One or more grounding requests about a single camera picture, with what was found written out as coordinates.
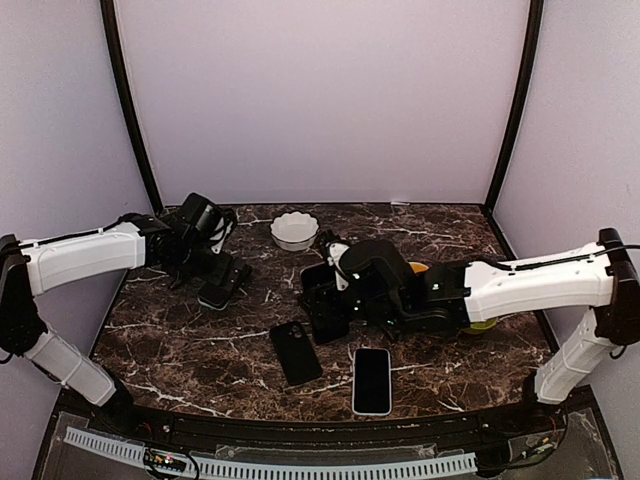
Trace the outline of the black phone case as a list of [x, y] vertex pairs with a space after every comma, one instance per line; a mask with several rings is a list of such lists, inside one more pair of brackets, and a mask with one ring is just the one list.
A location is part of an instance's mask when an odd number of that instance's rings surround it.
[[272, 327], [269, 338], [289, 386], [299, 386], [322, 376], [320, 362], [300, 322]]

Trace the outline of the purple smartphone dark screen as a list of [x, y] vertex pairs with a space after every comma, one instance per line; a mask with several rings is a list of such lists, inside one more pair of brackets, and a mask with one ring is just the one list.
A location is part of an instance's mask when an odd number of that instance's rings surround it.
[[317, 264], [301, 271], [299, 303], [308, 315], [317, 345], [327, 344], [349, 333], [349, 320], [336, 286], [334, 271]]

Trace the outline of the light blue smartphone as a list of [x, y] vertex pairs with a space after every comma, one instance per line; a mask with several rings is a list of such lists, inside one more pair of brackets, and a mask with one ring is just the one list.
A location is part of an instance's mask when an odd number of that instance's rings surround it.
[[361, 416], [387, 416], [391, 413], [391, 357], [388, 350], [356, 350], [353, 362], [352, 410]]

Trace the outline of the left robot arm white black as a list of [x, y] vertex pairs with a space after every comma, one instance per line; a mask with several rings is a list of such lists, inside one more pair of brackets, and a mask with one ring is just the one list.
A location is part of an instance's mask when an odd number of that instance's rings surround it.
[[141, 415], [128, 404], [127, 389], [45, 322], [35, 299], [101, 274], [158, 267], [173, 287], [200, 280], [199, 302], [223, 310], [252, 271], [223, 250], [237, 222], [232, 209], [191, 193], [177, 210], [159, 216], [128, 213], [106, 227], [41, 240], [3, 236], [2, 350], [29, 360], [101, 408], [103, 421], [120, 436], [134, 435]]

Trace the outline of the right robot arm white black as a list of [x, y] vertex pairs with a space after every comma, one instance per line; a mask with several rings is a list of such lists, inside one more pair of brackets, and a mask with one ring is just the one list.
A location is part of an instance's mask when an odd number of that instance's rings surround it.
[[614, 228], [596, 241], [536, 258], [452, 261], [415, 272], [384, 239], [349, 243], [332, 231], [319, 238], [323, 260], [301, 272], [299, 301], [318, 344], [344, 337], [355, 319], [397, 333], [469, 329], [506, 315], [583, 306], [571, 336], [528, 378], [528, 396], [510, 413], [521, 434], [534, 432], [549, 405], [618, 347], [639, 340], [639, 276]]

